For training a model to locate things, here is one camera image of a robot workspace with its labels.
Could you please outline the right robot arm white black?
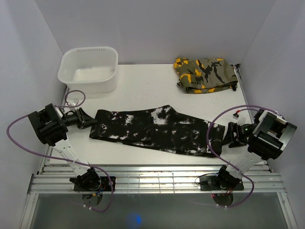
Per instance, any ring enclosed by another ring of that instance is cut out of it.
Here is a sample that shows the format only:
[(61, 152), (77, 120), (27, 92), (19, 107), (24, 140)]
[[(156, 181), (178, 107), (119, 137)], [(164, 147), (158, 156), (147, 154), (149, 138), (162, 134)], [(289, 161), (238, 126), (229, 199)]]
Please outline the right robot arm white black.
[(230, 148), (247, 146), (239, 158), (224, 165), (215, 177), (220, 189), (233, 189), (243, 174), (259, 162), (277, 159), (284, 151), (297, 130), (297, 126), (269, 111), (260, 109), (254, 116), (253, 124), (228, 124), (223, 145)]

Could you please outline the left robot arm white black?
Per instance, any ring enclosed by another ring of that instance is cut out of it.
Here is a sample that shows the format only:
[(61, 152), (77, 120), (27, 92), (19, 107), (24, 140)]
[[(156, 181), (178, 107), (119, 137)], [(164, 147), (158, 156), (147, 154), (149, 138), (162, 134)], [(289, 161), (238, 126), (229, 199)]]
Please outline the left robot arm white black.
[(70, 179), (72, 183), (91, 191), (101, 186), (102, 182), (96, 170), (73, 150), (67, 136), (69, 126), (86, 129), (96, 124), (96, 119), (86, 114), (82, 108), (65, 113), (53, 104), (30, 113), (28, 119), (38, 139), (56, 150), (72, 168), (75, 175)]

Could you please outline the black white tie-dye trousers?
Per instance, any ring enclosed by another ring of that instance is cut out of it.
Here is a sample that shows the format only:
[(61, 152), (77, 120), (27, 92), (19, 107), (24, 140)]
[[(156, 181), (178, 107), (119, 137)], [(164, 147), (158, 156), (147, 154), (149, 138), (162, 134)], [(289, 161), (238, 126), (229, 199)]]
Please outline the black white tie-dye trousers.
[(168, 153), (215, 157), (225, 126), (181, 114), (170, 105), (138, 111), (98, 110), (89, 137)]

